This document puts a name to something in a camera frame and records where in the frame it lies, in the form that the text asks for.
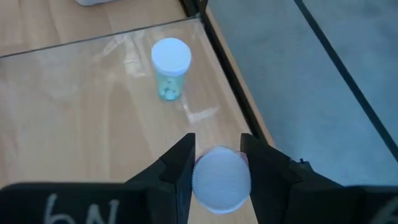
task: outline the white bottle cap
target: white bottle cap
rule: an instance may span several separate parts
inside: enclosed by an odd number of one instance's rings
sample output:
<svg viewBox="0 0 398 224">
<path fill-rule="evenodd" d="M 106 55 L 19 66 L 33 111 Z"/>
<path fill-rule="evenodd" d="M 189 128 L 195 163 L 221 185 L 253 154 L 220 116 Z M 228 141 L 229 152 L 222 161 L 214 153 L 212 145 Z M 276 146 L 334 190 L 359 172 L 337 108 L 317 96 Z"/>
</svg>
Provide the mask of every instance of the white bottle cap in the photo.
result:
<svg viewBox="0 0 398 224">
<path fill-rule="evenodd" d="M 176 38 L 164 38 L 152 47 L 152 63 L 163 75 L 176 77 L 185 74 L 191 64 L 191 50 Z"/>
<path fill-rule="evenodd" d="M 238 152 L 216 146 L 195 164 L 192 189 L 209 211 L 217 214 L 233 212 L 250 195 L 249 166 Z"/>
</svg>

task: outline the black edge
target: black edge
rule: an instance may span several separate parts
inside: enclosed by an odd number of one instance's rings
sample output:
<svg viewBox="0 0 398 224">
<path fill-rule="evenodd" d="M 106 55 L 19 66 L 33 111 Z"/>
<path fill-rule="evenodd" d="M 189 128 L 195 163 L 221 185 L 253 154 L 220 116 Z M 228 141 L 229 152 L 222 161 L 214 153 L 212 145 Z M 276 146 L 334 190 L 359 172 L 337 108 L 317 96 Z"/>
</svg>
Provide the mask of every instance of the black edge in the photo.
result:
<svg viewBox="0 0 398 224">
<path fill-rule="evenodd" d="M 188 222 L 194 164 L 195 134 L 188 133 L 152 165 L 126 182 L 132 186 L 145 184 L 148 188 L 148 207 L 156 213 L 153 223 L 169 223 L 170 215 L 175 215 L 177 224 Z"/>
<path fill-rule="evenodd" d="M 341 77 L 343 77 L 344 81 L 346 82 L 349 89 L 355 96 L 356 100 L 361 105 L 362 109 L 368 116 L 369 120 L 372 122 L 374 128 L 376 128 L 376 131 L 379 133 L 380 137 L 382 138 L 382 140 L 384 141 L 386 146 L 391 151 L 391 154 L 394 156 L 394 158 L 398 162 L 398 146 L 394 142 L 394 140 L 391 137 L 391 135 L 389 134 L 389 132 L 387 131 L 386 127 L 384 127 L 380 118 L 377 116 L 376 112 L 373 110 L 370 103 L 366 100 L 366 97 L 364 96 L 362 91 L 359 89 L 359 86 L 354 81 L 354 78 L 351 76 L 348 69 L 345 67 L 345 65 L 341 61 L 340 57 L 338 56 L 338 54 L 336 53 L 334 48 L 331 46 L 326 35 L 321 30 L 320 26 L 318 25 L 318 23 L 312 16 L 311 12 L 307 9 L 304 2 L 302 0 L 294 0 L 294 2 L 296 3 L 297 7 L 300 9 L 305 20 L 310 25 L 312 31 L 314 32 L 314 34 L 316 35 L 318 40 L 322 44 L 323 48 L 327 52 L 331 61 L 333 62 L 333 64 L 337 68 L 337 70 L 339 71 Z"/>
<path fill-rule="evenodd" d="M 198 14 L 198 5 L 193 3 L 193 0 L 179 0 L 187 17 Z"/>
<path fill-rule="evenodd" d="M 54 48 L 62 47 L 62 46 L 65 46 L 65 45 L 72 45 L 72 44 L 77 44 L 77 43 L 81 43 L 81 42 L 87 42 L 87 41 L 90 41 L 90 40 L 101 39 L 103 37 L 112 37 L 112 36 L 119 35 L 119 34 L 128 34 L 130 32 L 134 32 L 134 31 L 138 31 L 138 30 L 148 29 L 148 28 L 152 28 L 152 27 L 160 27 L 160 26 L 169 25 L 169 24 L 182 22 L 182 21 L 188 21 L 190 19 L 196 19 L 196 18 L 197 18 L 196 16 L 190 16 L 190 17 L 187 17 L 187 18 L 184 18 L 184 19 L 178 19 L 176 21 L 170 21 L 170 22 L 164 22 L 164 23 L 161 23 L 161 24 L 154 24 L 154 25 L 151 25 L 151 26 L 139 27 L 139 28 L 135 28 L 135 29 L 131 29 L 131 30 L 115 32 L 115 33 L 112 33 L 112 34 L 101 35 L 101 36 L 92 37 L 92 38 L 88 38 L 88 39 L 67 42 L 67 43 L 64 43 L 64 44 L 51 45 L 51 46 L 48 46 L 48 47 L 42 47 L 42 48 L 33 49 L 33 50 L 26 50 L 26 51 L 23 51 L 23 52 L 0 55 L 0 59 L 6 58 L 6 57 L 12 57 L 12 56 L 15 56 L 15 55 L 22 55 L 22 54 L 28 54 L 28 53 L 32 53 L 32 52 L 38 52 L 38 51 L 41 51 L 41 50 L 54 49 Z"/>
<path fill-rule="evenodd" d="M 207 0 L 201 0 L 200 3 L 198 3 L 196 0 L 180 0 L 180 3 L 183 9 L 185 10 L 187 16 L 193 16 L 195 14 L 200 15 L 201 21 L 205 28 L 206 35 L 209 38 L 210 44 L 213 47 L 213 50 L 217 56 L 221 68 L 223 69 L 225 76 L 228 80 L 228 83 L 231 86 L 232 92 L 234 93 L 234 96 L 238 101 L 239 107 L 249 126 L 250 132 L 254 137 L 262 139 L 268 144 L 267 139 L 264 133 L 262 132 L 260 124 L 256 118 L 256 115 L 254 114 L 250 106 L 250 103 L 246 98 L 246 95 L 244 94 L 242 86 L 235 74 L 235 71 L 232 68 L 231 62 L 229 62 L 228 57 L 226 56 L 226 53 L 224 51 L 224 48 L 221 45 L 219 38 L 217 37 L 214 27 L 212 26 L 205 12 L 207 2 L 208 2 Z"/>
</svg>

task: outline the white object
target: white object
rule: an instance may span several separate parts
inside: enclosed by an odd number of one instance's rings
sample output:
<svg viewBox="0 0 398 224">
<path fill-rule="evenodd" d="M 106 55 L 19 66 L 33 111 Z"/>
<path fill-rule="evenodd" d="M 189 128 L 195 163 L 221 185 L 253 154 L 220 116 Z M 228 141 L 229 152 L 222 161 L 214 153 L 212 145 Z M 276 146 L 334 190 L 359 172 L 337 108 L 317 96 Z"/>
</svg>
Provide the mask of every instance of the white object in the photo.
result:
<svg viewBox="0 0 398 224">
<path fill-rule="evenodd" d="M 82 6 L 93 6 L 95 4 L 106 3 L 115 0 L 75 0 L 75 1 L 81 4 Z"/>
<path fill-rule="evenodd" d="M 176 77 L 184 75 L 191 64 L 191 50 L 177 38 L 164 38 L 152 48 L 152 63 L 162 75 Z"/>
<path fill-rule="evenodd" d="M 239 152 L 216 146 L 193 168 L 192 189 L 198 201 L 217 214 L 233 212 L 249 197 L 249 166 Z"/>
</svg>

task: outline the wooden table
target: wooden table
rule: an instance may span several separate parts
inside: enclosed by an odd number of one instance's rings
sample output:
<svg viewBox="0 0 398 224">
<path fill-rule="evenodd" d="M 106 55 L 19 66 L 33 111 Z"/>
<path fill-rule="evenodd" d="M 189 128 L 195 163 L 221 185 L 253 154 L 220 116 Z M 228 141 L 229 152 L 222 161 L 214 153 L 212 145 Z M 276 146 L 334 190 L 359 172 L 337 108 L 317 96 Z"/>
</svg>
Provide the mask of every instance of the wooden table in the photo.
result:
<svg viewBox="0 0 398 224">
<path fill-rule="evenodd" d="M 185 91 L 156 92 L 153 44 L 192 51 Z M 186 133 L 197 156 L 239 149 L 249 128 L 199 19 L 0 58 L 0 186 L 20 181 L 124 182 Z M 250 201 L 217 216 L 192 199 L 189 223 L 256 223 Z"/>
<path fill-rule="evenodd" d="M 90 7 L 75 0 L 2 0 L 0 55 L 183 18 L 178 0 L 118 0 Z"/>
</svg>

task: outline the bottle cap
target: bottle cap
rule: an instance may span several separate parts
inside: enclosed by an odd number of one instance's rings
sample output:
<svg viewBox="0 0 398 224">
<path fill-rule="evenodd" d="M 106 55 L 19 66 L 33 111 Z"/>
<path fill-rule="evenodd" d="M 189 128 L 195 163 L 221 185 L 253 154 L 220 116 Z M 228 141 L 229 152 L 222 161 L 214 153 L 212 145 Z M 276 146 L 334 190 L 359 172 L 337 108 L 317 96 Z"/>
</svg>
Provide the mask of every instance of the bottle cap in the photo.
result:
<svg viewBox="0 0 398 224">
<path fill-rule="evenodd" d="M 216 146 L 195 164 L 192 189 L 209 211 L 217 214 L 233 212 L 250 195 L 249 166 L 239 152 Z"/>
<path fill-rule="evenodd" d="M 164 38 L 152 47 L 152 63 L 155 69 L 167 76 L 185 74 L 191 64 L 191 50 L 177 38 Z"/>
</svg>

